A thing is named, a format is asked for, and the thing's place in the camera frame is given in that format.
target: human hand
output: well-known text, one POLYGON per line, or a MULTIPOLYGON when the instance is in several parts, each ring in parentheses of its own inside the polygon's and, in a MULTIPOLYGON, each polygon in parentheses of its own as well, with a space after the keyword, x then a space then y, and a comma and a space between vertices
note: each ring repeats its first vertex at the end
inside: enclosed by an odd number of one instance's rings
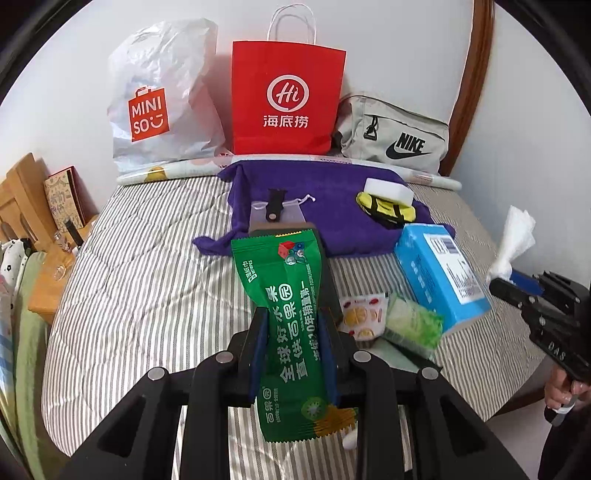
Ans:
POLYGON ((591 401, 591 387, 581 382, 571 382, 566 371, 554 365, 544 387, 546 405, 549 408, 560 408, 567 405, 573 395, 578 395, 581 402, 591 401))

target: miniso bag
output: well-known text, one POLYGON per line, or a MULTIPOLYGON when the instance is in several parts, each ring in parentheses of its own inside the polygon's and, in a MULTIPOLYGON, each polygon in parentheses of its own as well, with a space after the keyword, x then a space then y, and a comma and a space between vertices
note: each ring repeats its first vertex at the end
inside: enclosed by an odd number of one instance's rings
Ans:
POLYGON ((216 40, 217 25, 204 18, 160 22, 111 54, 108 116, 120 174, 223 150, 222 124, 203 83, 216 40))
POLYGON ((314 44, 236 41, 232 46, 234 153, 322 155, 335 127, 345 52, 314 44))
POLYGON ((345 157, 437 173, 449 127, 361 93, 341 100, 335 140, 345 157))

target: blue box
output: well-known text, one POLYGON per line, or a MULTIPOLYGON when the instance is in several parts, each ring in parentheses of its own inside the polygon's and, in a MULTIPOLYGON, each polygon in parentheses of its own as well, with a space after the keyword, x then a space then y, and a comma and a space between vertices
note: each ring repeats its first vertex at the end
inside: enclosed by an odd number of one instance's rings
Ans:
POLYGON ((445 227, 405 225, 394 254, 417 302, 443 316, 443 332, 466 326, 491 309, 479 280, 445 227))

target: quilted mattress cover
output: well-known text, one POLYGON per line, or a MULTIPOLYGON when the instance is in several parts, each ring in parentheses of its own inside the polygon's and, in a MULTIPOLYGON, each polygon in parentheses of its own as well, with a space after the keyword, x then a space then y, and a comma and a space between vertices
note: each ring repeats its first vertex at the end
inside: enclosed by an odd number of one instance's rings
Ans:
MULTIPOLYGON (((251 302, 226 257, 201 255, 191 240, 230 227, 230 184, 215 177, 119 187, 78 254, 51 330, 42 413, 57 447, 71 455, 150 368, 196 366, 248 328, 251 302)), ((413 186, 438 222, 454 225, 459 245, 484 277, 494 245, 453 192, 413 186)), ((412 292, 392 254, 332 259, 340 295, 412 292)), ((517 311, 493 310, 442 340, 436 361, 483 419, 525 382, 542 354, 517 311)), ((185 412, 177 435, 178 478, 185 412)), ((230 409, 233 479, 352 479, 355 452, 341 434, 297 443, 266 443, 256 408, 230 409)))

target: hi logo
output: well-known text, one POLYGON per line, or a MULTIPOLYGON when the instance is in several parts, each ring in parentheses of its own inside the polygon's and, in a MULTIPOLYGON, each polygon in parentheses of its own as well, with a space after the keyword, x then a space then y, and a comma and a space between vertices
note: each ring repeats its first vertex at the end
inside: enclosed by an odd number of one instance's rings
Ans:
POLYGON ((431 152, 423 152, 425 141, 422 138, 414 137, 404 132, 400 133, 398 141, 394 142, 386 150, 386 156, 392 160, 401 160, 403 158, 418 157, 419 155, 428 155, 431 152), (406 150, 399 152, 396 148, 406 150))
POLYGON ((280 112, 295 112, 302 108, 310 96, 306 82, 296 75, 281 75, 269 84, 267 100, 280 112))
POLYGON ((168 132, 164 88, 154 91, 148 87, 139 88, 135 92, 135 98, 128 102, 128 106, 132 142, 168 132))

